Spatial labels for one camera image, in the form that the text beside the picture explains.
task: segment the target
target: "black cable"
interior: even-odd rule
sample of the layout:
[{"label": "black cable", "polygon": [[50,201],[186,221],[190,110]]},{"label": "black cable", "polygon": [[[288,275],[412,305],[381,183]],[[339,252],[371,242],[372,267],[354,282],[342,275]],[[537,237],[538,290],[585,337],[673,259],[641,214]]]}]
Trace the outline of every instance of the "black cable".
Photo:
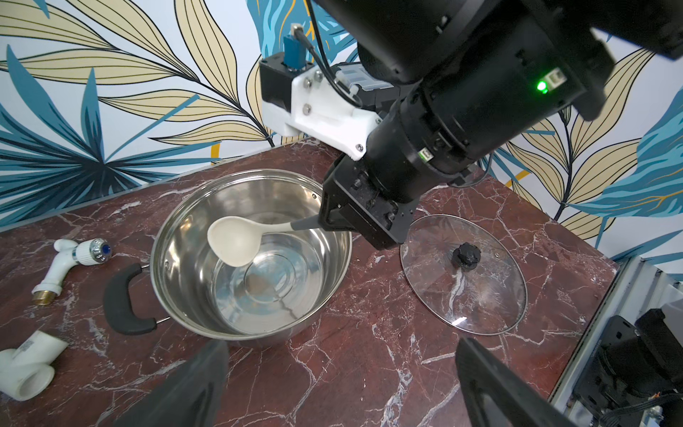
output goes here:
[{"label": "black cable", "polygon": [[479,184],[481,181],[486,178],[488,173],[491,171],[491,163],[493,163],[493,153],[488,155],[488,164],[486,165],[486,170],[484,171],[484,175],[480,176],[476,180],[472,182],[468,182],[465,185],[451,185],[451,187],[456,187],[457,189],[466,189],[467,187],[474,187],[475,185]]},{"label": "black cable", "polygon": [[631,413],[642,412],[646,409],[656,407],[665,403],[674,402],[683,398],[683,393],[671,393],[659,396],[658,398],[650,399],[645,402],[634,404],[629,407],[623,407],[609,411],[600,417],[600,425],[604,427],[617,427],[619,425],[619,417]]},{"label": "black cable", "polygon": [[313,12],[313,5],[311,4],[311,0],[305,0],[306,6],[308,7],[309,13],[311,15],[311,25],[313,27],[313,36],[316,38],[318,41],[318,49],[320,49],[320,55],[316,52],[316,48],[313,47],[313,44],[308,40],[308,37],[303,33],[303,29],[297,29],[294,31],[294,37],[305,46],[305,48],[311,53],[311,56],[313,57],[313,60],[315,60],[319,67],[320,71],[322,71],[322,74],[325,76],[325,79],[330,83],[330,86],[337,92],[346,102],[349,104],[353,105],[354,107],[362,108],[363,107],[363,101],[356,95],[350,93],[349,89],[344,85],[342,82],[337,81],[335,78],[335,75],[332,73],[332,70],[330,69],[330,65],[327,62],[327,56],[325,55],[325,51],[323,49],[322,45],[322,39],[320,38],[320,32],[318,31],[318,21],[316,20],[316,14]]}]

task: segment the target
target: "pot handle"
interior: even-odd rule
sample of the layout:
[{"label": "pot handle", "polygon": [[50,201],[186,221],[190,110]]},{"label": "pot handle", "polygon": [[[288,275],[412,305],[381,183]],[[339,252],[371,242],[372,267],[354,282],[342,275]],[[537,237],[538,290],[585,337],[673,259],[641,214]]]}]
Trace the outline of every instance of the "pot handle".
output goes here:
[{"label": "pot handle", "polygon": [[114,331],[124,335],[142,335],[156,329],[154,318],[140,319],[130,304],[128,284],[140,273],[140,263],[131,264],[116,273],[104,289],[104,318]]}]

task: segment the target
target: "marble countertop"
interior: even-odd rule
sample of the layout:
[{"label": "marble countertop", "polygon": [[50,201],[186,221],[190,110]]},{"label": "marble countertop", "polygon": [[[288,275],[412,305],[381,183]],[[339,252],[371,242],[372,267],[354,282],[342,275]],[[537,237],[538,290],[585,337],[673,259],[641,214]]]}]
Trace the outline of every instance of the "marble countertop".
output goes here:
[{"label": "marble countertop", "polygon": [[[147,335],[112,331],[102,311],[116,271],[145,263],[159,227],[203,183],[236,171],[278,168],[322,178],[338,152],[307,141],[134,191],[0,234],[0,349],[36,329],[69,343],[52,384],[36,398],[0,398],[0,425],[108,426],[206,342],[172,320]],[[527,280],[529,306],[512,331],[479,341],[549,396],[616,274],[616,265],[500,182],[435,188],[417,216],[447,213],[496,236]],[[58,238],[103,237],[115,255],[74,267],[54,304],[31,304]],[[130,286],[133,308],[165,317],[149,275]],[[467,336],[439,320],[410,289],[398,248],[363,238],[337,293],[311,327],[265,349],[231,348],[217,426],[466,426],[454,363]]]}]

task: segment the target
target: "white pvc pipe fitting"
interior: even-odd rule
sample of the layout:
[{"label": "white pvc pipe fitting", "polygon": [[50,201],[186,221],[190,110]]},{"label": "white pvc pipe fitting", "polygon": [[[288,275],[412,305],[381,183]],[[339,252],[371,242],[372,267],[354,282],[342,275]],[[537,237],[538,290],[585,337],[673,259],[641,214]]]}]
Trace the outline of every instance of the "white pvc pipe fitting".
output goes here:
[{"label": "white pvc pipe fitting", "polygon": [[55,376],[50,366],[67,343],[36,331],[16,350],[0,351],[0,391],[15,400],[28,400],[45,390]]}]

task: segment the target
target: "wall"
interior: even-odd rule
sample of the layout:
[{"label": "wall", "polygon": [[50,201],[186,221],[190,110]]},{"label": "wall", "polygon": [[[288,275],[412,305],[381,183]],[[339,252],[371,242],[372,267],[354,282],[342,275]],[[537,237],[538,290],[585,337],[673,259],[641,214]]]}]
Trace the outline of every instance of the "wall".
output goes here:
[{"label": "wall", "polygon": [[[353,60],[316,13],[328,57]],[[0,226],[292,142],[261,121],[255,67],[292,23],[312,37],[301,0],[0,0]],[[683,279],[683,62],[598,35],[619,61],[602,115],[544,120],[492,173],[608,256]]]},{"label": "wall", "polygon": [[492,172],[607,256],[683,280],[683,60],[596,35],[617,60],[600,117],[549,117],[498,149]]}]

